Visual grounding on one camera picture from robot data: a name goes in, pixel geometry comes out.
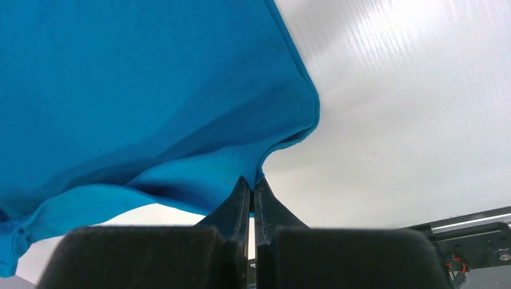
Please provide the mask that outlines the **blue t shirt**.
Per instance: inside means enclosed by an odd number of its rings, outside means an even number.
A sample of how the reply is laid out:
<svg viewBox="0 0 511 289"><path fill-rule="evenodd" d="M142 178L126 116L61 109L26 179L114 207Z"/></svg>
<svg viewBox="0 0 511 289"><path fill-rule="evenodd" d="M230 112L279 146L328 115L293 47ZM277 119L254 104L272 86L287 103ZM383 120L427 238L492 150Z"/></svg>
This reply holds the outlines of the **blue t shirt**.
<svg viewBox="0 0 511 289"><path fill-rule="evenodd" d="M272 1L2 1L1 276L141 206L208 214L318 122Z"/></svg>

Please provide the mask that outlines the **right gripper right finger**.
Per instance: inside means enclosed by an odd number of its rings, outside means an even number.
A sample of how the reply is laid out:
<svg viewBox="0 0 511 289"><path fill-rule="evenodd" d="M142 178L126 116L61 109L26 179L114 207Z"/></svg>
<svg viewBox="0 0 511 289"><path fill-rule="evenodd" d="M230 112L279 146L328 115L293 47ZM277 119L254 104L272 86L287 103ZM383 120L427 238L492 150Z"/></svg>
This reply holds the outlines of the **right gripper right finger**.
<svg viewBox="0 0 511 289"><path fill-rule="evenodd" d="M310 228L262 179L254 188L258 288L451 288L437 249L414 229Z"/></svg>

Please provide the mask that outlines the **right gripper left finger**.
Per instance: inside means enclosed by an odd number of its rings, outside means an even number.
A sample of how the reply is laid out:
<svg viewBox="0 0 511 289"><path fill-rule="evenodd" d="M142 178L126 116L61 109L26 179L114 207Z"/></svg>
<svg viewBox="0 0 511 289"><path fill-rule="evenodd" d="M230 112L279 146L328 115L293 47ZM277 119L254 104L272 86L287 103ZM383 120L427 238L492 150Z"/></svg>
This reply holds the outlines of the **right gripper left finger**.
<svg viewBox="0 0 511 289"><path fill-rule="evenodd" d="M193 226L89 226L58 244L39 288L246 288L245 178Z"/></svg>

